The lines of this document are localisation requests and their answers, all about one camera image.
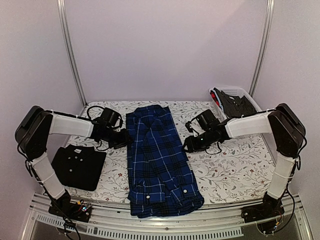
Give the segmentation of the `blue plaid long sleeve shirt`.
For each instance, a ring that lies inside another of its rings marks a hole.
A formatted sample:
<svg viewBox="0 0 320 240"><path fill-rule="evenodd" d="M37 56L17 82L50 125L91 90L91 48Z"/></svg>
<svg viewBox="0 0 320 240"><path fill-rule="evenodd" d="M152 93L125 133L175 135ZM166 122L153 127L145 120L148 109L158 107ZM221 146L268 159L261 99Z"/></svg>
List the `blue plaid long sleeve shirt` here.
<svg viewBox="0 0 320 240"><path fill-rule="evenodd" d="M130 214L140 219L187 215L205 202L169 107L139 107L126 115Z"/></svg>

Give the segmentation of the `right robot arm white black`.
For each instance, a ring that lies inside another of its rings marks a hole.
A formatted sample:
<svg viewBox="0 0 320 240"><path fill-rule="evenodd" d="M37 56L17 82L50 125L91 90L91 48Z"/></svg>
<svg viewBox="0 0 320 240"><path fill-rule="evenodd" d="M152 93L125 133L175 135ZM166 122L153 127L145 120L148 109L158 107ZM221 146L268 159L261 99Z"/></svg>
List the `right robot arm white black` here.
<svg viewBox="0 0 320 240"><path fill-rule="evenodd" d="M296 170L302 166L301 152L306 147L306 128L286 103L275 108L229 117L219 121L211 110L205 110L193 118L200 128L196 132L186 123L192 134L184 140L182 149L187 153L203 152L212 144L249 135L262 135L275 163L271 183L266 191L266 200L259 206L258 213L262 218L269 218L278 210L279 200L292 181Z"/></svg>

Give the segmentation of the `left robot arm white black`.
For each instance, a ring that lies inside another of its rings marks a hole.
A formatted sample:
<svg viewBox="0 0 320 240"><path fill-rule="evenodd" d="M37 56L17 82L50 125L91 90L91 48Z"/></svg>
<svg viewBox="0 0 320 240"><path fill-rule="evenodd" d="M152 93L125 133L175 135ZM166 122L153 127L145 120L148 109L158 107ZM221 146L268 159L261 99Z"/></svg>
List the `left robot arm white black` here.
<svg viewBox="0 0 320 240"><path fill-rule="evenodd" d="M18 152L30 163L31 173L38 177L47 194L57 200L54 207L63 217L70 217L75 210L71 202L62 198L66 189L58 179L47 154L49 135L105 141L111 148L118 149L132 143L128 130L122 124L121 115L110 108L105 108L99 117L90 119L34 105L15 130Z"/></svg>

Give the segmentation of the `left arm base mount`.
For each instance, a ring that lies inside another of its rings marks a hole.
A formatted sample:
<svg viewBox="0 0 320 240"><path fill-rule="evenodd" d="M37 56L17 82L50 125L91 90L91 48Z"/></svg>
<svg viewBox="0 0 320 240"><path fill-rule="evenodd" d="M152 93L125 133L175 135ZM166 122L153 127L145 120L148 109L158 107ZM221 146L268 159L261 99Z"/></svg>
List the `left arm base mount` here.
<svg viewBox="0 0 320 240"><path fill-rule="evenodd" d="M83 200L72 202L70 200L54 200L48 212L52 215L70 220L88 223L92 213L92 204Z"/></svg>

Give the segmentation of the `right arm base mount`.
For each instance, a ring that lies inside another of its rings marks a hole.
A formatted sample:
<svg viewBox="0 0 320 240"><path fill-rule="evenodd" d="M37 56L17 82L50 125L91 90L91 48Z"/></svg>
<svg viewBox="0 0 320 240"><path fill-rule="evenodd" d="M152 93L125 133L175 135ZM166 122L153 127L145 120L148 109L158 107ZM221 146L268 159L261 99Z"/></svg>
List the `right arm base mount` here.
<svg viewBox="0 0 320 240"><path fill-rule="evenodd" d="M257 224L257 229L264 235L274 234L283 220L285 213L281 200L263 200L262 203L246 206L241 209L241 217L245 223L257 222L271 218Z"/></svg>

